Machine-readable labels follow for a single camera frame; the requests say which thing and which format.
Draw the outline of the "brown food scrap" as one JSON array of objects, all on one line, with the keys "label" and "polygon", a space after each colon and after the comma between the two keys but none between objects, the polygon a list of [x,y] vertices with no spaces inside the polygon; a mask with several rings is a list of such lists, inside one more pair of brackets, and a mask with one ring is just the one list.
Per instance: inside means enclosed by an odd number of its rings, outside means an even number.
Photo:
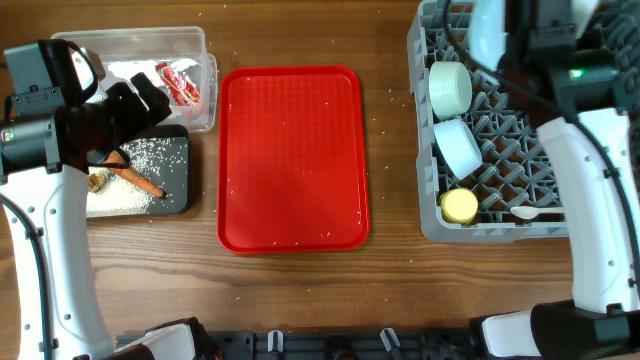
[{"label": "brown food scrap", "polygon": [[94,173],[90,174],[87,177],[87,180],[89,191],[91,193],[98,193],[106,186],[108,182],[108,176],[102,173]]}]

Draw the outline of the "orange carrot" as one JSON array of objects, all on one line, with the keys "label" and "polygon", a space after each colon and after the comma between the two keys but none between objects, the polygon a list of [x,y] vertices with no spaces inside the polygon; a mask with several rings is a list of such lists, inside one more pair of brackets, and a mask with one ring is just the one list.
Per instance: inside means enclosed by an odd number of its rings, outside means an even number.
[{"label": "orange carrot", "polygon": [[153,184],[150,180],[141,175],[131,166],[127,168],[121,168],[121,165],[127,165],[127,162],[125,161],[124,157],[117,151],[112,151],[109,154],[109,156],[105,160],[105,164],[109,164],[109,170],[111,172],[136,186],[137,188],[143,190],[144,192],[150,194],[151,196],[156,198],[164,198],[166,196],[166,192],[163,189]]}]

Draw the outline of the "white napkin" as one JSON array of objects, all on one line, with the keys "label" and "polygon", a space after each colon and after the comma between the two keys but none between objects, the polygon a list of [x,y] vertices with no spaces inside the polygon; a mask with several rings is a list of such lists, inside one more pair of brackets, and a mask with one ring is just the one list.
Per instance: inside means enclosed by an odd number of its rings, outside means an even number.
[{"label": "white napkin", "polygon": [[[168,62],[169,67],[176,72],[186,71],[196,64],[195,60],[188,58]],[[154,86],[161,87],[164,82],[157,73],[157,65],[160,65],[160,62],[154,60],[112,62],[107,66],[107,70],[114,76],[126,80],[130,80],[138,73],[144,73]]]}]

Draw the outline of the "white rice pile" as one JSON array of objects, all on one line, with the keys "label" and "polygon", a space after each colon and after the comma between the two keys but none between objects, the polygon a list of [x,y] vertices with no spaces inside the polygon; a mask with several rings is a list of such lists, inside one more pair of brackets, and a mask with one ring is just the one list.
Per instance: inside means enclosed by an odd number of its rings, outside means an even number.
[{"label": "white rice pile", "polygon": [[[160,187],[168,195],[165,182],[161,180],[161,171],[166,164],[166,151],[170,140],[151,138],[133,140],[121,146],[122,151],[129,156],[128,163],[141,175]],[[156,198],[131,183],[125,181],[109,170],[109,168],[90,167],[89,175],[102,173],[108,176],[106,186],[98,193],[87,194],[88,218],[112,217],[121,215],[146,214],[157,201]]]}]

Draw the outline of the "red foil wrapper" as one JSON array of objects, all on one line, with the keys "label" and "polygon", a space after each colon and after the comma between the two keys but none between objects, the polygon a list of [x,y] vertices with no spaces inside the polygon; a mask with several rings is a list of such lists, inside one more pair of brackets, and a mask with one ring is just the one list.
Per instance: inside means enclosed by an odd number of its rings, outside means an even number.
[{"label": "red foil wrapper", "polygon": [[155,70],[178,106],[195,106],[200,102],[198,88],[186,75],[180,75],[166,62],[156,65]]}]

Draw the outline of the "mint green bowl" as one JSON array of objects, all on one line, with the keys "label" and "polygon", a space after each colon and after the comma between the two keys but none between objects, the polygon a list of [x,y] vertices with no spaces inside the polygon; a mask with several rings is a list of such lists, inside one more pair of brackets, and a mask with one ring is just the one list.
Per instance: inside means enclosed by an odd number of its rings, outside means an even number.
[{"label": "mint green bowl", "polygon": [[434,62],[429,71],[428,86],[432,109],[438,119],[452,119],[469,110],[472,83],[462,63]]}]

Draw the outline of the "light blue bowl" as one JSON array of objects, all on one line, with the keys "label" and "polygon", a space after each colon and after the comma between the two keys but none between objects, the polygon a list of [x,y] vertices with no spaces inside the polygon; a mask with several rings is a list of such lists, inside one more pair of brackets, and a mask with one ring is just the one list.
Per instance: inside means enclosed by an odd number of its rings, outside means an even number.
[{"label": "light blue bowl", "polygon": [[462,180],[482,165],[482,154],[470,128],[459,118],[434,125],[436,144],[453,175]]}]

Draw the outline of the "yellow plastic cup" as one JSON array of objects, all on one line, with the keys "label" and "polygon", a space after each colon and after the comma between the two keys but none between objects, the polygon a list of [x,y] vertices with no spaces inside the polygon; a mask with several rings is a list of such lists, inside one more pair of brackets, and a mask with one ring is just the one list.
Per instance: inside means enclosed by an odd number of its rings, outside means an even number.
[{"label": "yellow plastic cup", "polygon": [[440,197],[440,207],[446,222],[467,225],[475,218],[479,202],[470,190],[457,188],[445,192]]}]

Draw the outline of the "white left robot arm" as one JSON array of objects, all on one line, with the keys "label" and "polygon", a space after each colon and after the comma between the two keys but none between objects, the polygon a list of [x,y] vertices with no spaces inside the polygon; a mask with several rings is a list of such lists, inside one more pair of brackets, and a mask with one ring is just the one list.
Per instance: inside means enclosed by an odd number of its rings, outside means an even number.
[{"label": "white left robot arm", "polygon": [[18,280],[23,359],[220,359],[196,318],[154,327],[116,348],[97,301],[86,204],[92,152],[115,152],[170,114],[168,97],[144,74],[109,88],[83,85],[88,50],[63,39],[4,53],[14,93],[1,124],[1,204]]}]

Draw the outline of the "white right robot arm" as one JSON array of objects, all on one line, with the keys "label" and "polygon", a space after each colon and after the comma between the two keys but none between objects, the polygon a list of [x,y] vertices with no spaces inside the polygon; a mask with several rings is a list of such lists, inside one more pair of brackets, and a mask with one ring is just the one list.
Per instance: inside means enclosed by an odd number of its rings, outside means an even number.
[{"label": "white right robot arm", "polygon": [[483,319],[495,358],[598,359],[639,348],[639,196],[634,102],[591,24],[594,1],[479,1],[473,61],[524,112],[552,167],[568,226],[572,296]]}]

